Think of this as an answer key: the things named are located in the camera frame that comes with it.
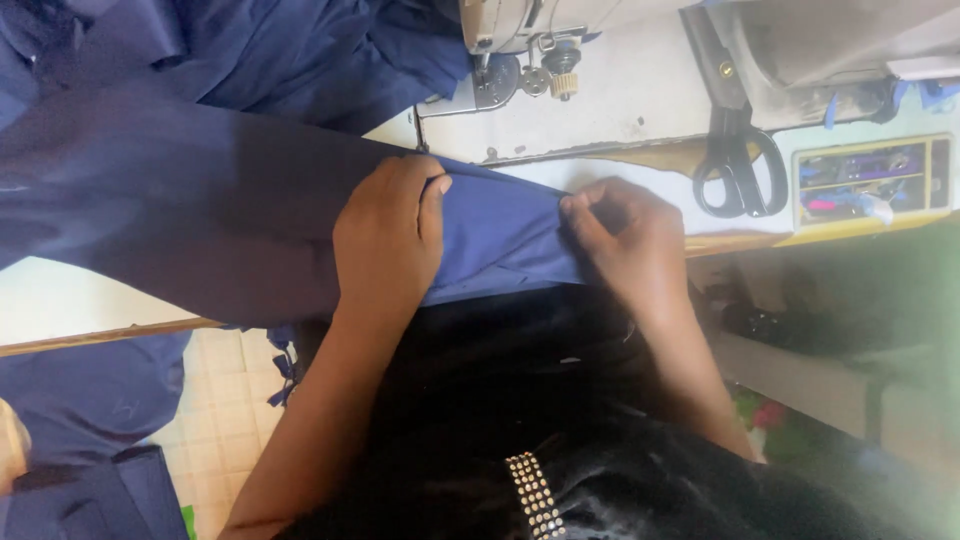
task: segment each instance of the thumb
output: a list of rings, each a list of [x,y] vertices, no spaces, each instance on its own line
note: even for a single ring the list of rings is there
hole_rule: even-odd
[[[587,250],[592,258],[606,253],[614,240],[607,229],[601,224],[587,202],[581,196],[564,197],[560,201],[561,208],[566,213],[566,220],[570,229],[576,234],[580,245]]]
[[[444,246],[444,194],[453,180],[443,175],[436,178],[423,192],[420,201],[420,239],[429,248]]]

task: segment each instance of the hand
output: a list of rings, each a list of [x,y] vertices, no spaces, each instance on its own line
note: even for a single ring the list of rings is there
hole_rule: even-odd
[[[436,159],[407,156],[386,158],[353,190],[333,228],[338,313],[406,327],[440,268],[451,182]]]
[[[611,234],[590,210],[599,204],[622,215]],[[607,285],[634,315],[641,331],[686,316],[684,220],[649,190],[621,179],[590,185],[561,200],[571,229]]]

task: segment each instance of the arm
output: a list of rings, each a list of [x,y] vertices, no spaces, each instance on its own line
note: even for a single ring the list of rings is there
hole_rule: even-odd
[[[450,179],[423,186],[443,174],[432,158],[387,159],[353,191],[333,230],[341,294],[330,329],[221,540],[272,538],[348,474],[384,371],[440,267]]]
[[[611,233],[590,207],[616,209]],[[684,220],[650,191],[620,179],[565,197],[571,229],[600,275],[632,313],[653,353],[663,415],[706,440],[754,459],[686,289]]]

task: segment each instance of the scissors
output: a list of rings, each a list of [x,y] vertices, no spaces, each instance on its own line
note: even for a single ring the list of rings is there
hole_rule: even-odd
[[[693,196],[701,209],[715,217],[774,215],[786,207],[790,192],[780,149],[773,138],[751,125],[753,109],[747,92],[707,9],[686,8],[680,10],[680,15],[713,103],[707,157],[693,173]],[[756,181],[747,146],[751,142],[760,149],[770,168],[769,202],[763,199]],[[704,198],[704,187],[712,176],[720,177],[726,192],[724,203],[718,207]]]

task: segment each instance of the screw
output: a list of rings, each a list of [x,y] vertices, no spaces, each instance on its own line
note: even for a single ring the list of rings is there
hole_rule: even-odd
[[[720,64],[720,76],[729,79],[733,76],[733,62],[725,61]]]

